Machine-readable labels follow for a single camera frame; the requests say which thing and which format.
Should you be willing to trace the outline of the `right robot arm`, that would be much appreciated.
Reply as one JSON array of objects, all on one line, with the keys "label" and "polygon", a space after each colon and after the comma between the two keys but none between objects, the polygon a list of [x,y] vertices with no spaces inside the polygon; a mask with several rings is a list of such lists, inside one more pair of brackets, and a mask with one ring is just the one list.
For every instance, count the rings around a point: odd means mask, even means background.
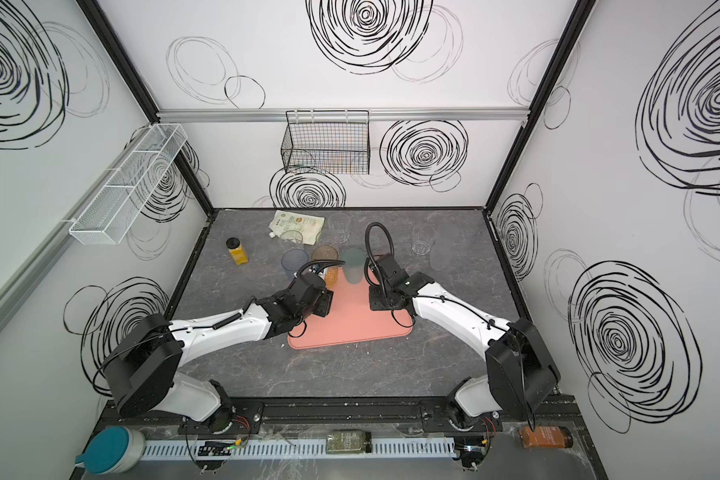
[{"label": "right robot arm", "polygon": [[448,292],[430,276],[408,274],[391,254],[365,261],[374,309],[405,310],[447,330],[485,360],[486,373],[462,381],[446,400],[451,424],[467,430],[485,414],[504,412],[535,424],[538,407],[560,381],[560,372],[535,325],[484,312]]}]

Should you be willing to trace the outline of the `pink plastic tray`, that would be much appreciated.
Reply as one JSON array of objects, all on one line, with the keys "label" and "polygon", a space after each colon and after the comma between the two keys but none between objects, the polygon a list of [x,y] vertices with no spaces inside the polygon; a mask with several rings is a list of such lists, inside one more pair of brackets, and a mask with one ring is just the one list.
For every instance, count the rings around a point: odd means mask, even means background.
[{"label": "pink plastic tray", "polygon": [[369,285],[362,280],[350,284],[341,270],[336,283],[329,314],[309,316],[304,324],[294,327],[288,344],[297,350],[403,337],[413,330],[413,320],[405,310],[372,311]]}]

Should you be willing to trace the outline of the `clear ribbed plastic cup back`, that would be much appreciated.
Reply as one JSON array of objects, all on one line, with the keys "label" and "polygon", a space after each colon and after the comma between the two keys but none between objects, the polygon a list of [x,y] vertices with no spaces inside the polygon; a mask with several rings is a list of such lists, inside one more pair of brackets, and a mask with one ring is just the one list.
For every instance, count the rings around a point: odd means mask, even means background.
[{"label": "clear ribbed plastic cup back", "polygon": [[344,244],[350,238],[351,218],[345,213],[334,213],[328,218],[328,227],[332,239],[339,244]]}]

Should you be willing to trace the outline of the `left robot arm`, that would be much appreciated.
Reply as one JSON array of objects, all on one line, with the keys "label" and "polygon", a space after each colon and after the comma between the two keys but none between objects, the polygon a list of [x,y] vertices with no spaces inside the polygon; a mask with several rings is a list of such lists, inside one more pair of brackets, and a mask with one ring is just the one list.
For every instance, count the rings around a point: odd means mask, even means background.
[{"label": "left robot arm", "polygon": [[287,334],[312,315],[325,317],[332,299],[325,281],[307,270],[287,288],[229,312],[172,321],[149,315],[119,342],[99,372],[123,418],[159,411],[210,424],[232,413],[228,395],[218,382],[179,369],[217,350]]}]

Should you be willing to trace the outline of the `teal green plastic cup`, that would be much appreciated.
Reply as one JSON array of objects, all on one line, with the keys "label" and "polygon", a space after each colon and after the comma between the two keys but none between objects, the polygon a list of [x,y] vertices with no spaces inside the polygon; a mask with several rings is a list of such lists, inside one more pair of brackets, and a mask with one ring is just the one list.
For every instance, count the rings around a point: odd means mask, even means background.
[{"label": "teal green plastic cup", "polygon": [[359,284],[364,279],[366,253],[357,247],[350,247],[341,252],[340,259],[344,262],[343,272],[349,284]]}]

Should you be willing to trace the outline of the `blue textured plastic cup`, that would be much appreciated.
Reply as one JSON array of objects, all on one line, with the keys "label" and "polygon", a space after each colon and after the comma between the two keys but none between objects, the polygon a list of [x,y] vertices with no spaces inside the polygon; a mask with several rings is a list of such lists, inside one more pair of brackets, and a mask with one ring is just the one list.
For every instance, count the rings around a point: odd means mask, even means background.
[{"label": "blue textured plastic cup", "polygon": [[280,265],[288,280],[292,280],[310,256],[302,249],[290,249],[281,257]]}]

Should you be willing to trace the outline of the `clear faceted glass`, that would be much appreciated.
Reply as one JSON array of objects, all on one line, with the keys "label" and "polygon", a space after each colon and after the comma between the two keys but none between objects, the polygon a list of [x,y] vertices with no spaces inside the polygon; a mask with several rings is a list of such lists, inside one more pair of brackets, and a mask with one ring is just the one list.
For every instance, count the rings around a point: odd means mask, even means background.
[{"label": "clear faceted glass", "polygon": [[285,252],[290,250],[303,250],[303,235],[297,230],[287,230],[280,234],[279,244]]}]

